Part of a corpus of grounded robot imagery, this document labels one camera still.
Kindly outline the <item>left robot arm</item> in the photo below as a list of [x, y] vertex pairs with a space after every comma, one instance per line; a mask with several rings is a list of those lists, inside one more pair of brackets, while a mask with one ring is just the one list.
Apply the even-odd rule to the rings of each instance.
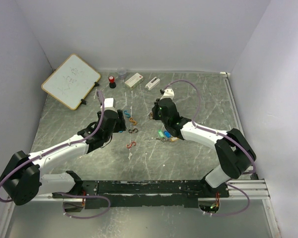
[[90, 123], [67, 141], [39, 152], [13, 154], [2, 175], [3, 188], [15, 205], [24, 205], [35, 196], [46, 193], [62, 193], [72, 198], [83, 191], [82, 179], [73, 171], [52, 175], [50, 170], [61, 163], [102, 148], [113, 133], [126, 130], [123, 111], [106, 109], [98, 112], [98, 121]]

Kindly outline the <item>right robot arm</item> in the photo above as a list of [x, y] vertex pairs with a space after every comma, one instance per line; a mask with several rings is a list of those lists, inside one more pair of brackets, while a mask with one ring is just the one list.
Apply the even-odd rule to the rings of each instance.
[[250, 166], [255, 169], [256, 155], [240, 130], [223, 131], [199, 125], [182, 117], [171, 98], [157, 99], [152, 116], [161, 121], [173, 137], [215, 149], [220, 164], [202, 179], [204, 196], [212, 197], [220, 185], [239, 178]]

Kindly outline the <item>green tag key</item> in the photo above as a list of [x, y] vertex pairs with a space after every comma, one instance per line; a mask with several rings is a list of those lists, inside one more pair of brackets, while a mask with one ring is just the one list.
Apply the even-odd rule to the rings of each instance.
[[164, 141], [165, 140], [164, 134], [161, 130], [158, 130], [158, 138], [156, 138], [156, 139], [159, 140], [159, 141]]

